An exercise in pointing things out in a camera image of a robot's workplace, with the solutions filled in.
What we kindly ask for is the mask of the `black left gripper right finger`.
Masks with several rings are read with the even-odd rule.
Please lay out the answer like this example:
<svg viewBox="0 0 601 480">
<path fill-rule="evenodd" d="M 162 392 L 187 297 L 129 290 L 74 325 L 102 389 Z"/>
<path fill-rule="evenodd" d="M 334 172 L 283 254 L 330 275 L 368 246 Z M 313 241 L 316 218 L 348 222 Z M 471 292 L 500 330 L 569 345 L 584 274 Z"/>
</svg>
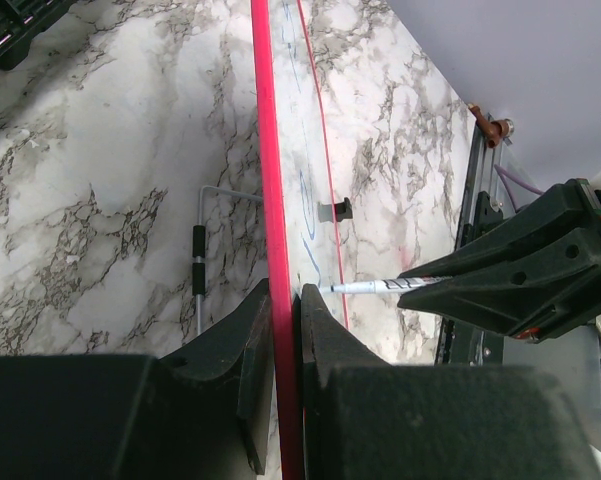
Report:
<svg viewBox="0 0 601 480">
<path fill-rule="evenodd" d="M 558 380 L 528 367 L 392 365 L 299 300 L 310 479 L 599 479 Z"/>
</svg>

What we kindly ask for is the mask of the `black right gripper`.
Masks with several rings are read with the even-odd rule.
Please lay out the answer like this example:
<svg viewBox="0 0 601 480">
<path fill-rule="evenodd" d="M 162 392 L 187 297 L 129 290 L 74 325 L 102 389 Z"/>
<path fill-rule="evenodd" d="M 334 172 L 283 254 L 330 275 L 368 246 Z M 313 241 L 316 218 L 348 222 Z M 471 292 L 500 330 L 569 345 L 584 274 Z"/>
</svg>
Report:
<svg viewBox="0 0 601 480">
<path fill-rule="evenodd" d="M 514 216 L 440 259 L 399 275 L 451 276 L 398 300 L 501 336 L 558 338 L 601 314 L 601 189 L 551 187 Z"/>
</svg>

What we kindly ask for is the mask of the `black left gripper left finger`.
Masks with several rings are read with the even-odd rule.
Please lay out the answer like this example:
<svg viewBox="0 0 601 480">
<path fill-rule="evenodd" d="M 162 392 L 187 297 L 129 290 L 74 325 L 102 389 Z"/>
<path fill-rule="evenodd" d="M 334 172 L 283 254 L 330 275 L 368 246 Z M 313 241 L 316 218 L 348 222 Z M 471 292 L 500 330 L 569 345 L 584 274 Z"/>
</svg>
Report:
<svg viewBox="0 0 601 480">
<path fill-rule="evenodd" d="M 272 387 L 266 281 L 163 358 L 0 356 L 0 479 L 253 479 Z"/>
</svg>

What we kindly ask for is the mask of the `blue white marker pen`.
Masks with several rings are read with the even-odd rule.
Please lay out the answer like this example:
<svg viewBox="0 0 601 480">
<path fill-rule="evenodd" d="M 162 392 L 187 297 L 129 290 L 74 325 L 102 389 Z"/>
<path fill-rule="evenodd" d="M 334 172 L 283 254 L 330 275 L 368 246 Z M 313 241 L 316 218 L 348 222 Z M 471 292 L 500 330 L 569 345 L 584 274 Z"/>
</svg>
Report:
<svg viewBox="0 0 601 480">
<path fill-rule="evenodd" d="M 451 276 L 404 277 L 394 279 L 369 280 L 319 287 L 321 294 L 404 294 L 406 292 L 450 280 Z"/>
</svg>

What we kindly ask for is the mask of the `pink framed whiteboard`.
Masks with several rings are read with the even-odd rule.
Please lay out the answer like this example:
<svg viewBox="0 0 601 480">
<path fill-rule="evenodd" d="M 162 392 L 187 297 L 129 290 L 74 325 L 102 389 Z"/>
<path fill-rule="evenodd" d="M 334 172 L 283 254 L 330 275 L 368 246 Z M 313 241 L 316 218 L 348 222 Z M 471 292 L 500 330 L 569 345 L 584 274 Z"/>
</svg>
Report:
<svg viewBox="0 0 601 480">
<path fill-rule="evenodd" d="M 300 1 L 251 4 L 281 475 L 305 476 L 294 304 L 343 280 L 317 67 Z"/>
</svg>

